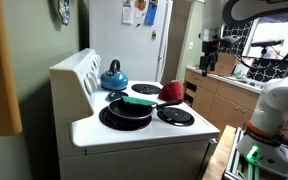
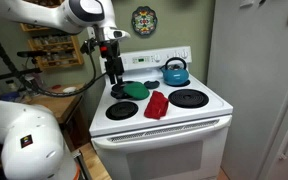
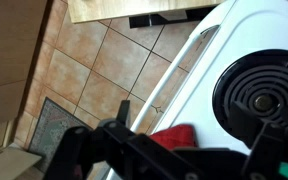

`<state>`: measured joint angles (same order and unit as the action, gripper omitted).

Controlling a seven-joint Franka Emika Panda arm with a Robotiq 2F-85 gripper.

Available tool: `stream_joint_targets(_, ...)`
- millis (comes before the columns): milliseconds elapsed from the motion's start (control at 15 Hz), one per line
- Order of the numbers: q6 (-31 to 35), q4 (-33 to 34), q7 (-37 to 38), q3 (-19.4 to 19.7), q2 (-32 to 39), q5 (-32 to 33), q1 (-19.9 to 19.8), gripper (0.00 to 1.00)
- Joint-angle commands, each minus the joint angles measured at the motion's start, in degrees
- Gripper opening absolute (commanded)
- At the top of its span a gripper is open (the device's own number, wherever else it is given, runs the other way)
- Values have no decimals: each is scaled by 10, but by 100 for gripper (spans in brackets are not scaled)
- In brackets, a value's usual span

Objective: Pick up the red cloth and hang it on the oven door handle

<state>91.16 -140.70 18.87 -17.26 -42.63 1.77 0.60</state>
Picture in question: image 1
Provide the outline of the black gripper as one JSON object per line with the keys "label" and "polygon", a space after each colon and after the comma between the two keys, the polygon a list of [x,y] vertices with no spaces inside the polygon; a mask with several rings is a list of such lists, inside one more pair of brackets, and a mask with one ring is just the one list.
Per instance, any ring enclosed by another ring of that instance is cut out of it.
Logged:
{"label": "black gripper", "polygon": [[200,57],[199,68],[202,71],[202,76],[207,76],[207,64],[210,64],[210,71],[215,70],[215,65],[218,60],[218,50],[220,43],[218,41],[202,42],[202,52],[204,56]]}

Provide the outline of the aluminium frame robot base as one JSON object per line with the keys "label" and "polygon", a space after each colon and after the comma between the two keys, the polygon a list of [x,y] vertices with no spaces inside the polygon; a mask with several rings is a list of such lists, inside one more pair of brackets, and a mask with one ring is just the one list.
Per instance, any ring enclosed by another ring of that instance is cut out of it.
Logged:
{"label": "aluminium frame robot base", "polygon": [[[264,153],[259,146],[252,145],[243,156],[237,149],[242,138],[243,131],[238,128],[222,180],[288,180],[288,167],[283,167],[271,152]],[[283,156],[288,163],[288,148],[275,147],[273,152]]]}

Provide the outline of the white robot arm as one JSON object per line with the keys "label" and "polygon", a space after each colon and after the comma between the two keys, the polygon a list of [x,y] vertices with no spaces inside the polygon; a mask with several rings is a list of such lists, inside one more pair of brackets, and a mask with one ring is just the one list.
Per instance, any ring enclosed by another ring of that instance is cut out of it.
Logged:
{"label": "white robot arm", "polygon": [[[202,74],[215,69],[218,49],[224,43],[223,25],[241,25],[282,13],[288,13],[288,0],[205,0],[200,36]],[[288,76],[265,83],[236,149],[249,163],[288,178],[288,141],[281,137],[287,119]]]}

